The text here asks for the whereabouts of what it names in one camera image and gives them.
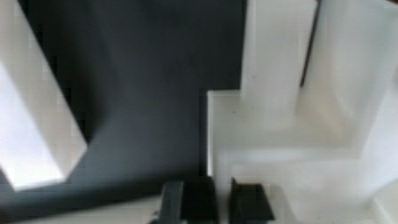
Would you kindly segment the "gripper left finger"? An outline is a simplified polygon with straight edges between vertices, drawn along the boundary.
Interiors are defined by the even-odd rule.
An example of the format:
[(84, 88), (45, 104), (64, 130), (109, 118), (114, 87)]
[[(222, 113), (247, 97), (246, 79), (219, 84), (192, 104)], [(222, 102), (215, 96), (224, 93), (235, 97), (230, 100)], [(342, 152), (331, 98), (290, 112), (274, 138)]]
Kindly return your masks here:
[(212, 178), (171, 181), (164, 184), (160, 210), (150, 224), (219, 224)]

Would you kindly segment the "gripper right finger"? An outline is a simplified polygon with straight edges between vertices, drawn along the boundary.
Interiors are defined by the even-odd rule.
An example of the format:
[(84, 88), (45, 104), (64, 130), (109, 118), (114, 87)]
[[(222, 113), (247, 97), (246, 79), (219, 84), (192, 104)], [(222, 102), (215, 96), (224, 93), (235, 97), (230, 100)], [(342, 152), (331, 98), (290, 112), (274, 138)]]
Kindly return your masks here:
[(269, 224), (274, 220), (263, 185), (231, 180), (230, 224)]

